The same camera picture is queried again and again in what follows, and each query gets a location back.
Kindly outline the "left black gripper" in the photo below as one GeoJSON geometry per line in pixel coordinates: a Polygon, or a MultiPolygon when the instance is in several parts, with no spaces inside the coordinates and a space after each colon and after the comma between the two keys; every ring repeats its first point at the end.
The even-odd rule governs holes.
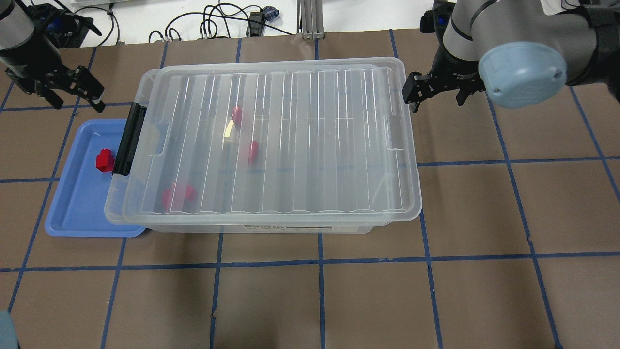
{"type": "Polygon", "coordinates": [[[1,61],[7,66],[7,75],[22,91],[44,98],[54,109],[64,106],[54,89],[84,99],[97,113],[106,108],[101,100],[105,88],[99,80],[84,66],[66,68],[59,51],[44,34],[31,34],[21,44],[3,48],[1,61]]]}

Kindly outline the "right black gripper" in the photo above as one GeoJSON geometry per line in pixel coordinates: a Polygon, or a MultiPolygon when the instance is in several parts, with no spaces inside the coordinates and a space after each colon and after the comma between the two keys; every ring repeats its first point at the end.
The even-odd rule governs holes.
{"type": "Polygon", "coordinates": [[[423,101],[448,91],[457,91],[458,106],[476,92],[486,90],[479,75],[478,62],[454,57],[440,44],[429,74],[411,72],[402,88],[402,98],[412,113],[417,113],[423,101]]]}

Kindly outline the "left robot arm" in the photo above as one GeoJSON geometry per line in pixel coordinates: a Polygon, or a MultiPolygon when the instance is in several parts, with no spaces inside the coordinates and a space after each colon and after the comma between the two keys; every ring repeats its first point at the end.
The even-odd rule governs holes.
{"type": "Polygon", "coordinates": [[[84,99],[97,113],[103,112],[104,86],[87,67],[70,69],[63,64],[58,49],[45,35],[51,20],[38,26],[21,0],[3,0],[0,19],[0,59],[7,77],[20,90],[37,95],[55,109],[64,106],[56,93],[62,90],[84,99]]]}

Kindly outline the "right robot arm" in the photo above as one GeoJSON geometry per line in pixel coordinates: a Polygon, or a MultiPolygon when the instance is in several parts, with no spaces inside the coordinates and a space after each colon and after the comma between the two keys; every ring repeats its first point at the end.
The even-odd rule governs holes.
{"type": "Polygon", "coordinates": [[[413,112],[453,90],[458,105],[485,91],[513,109],[565,86],[602,83],[619,98],[617,0],[580,0],[555,14],[540,0],[435,0],[420,31],[434,33],[438,49],[430,71],[410,73],[402,88],[413,112]]]}

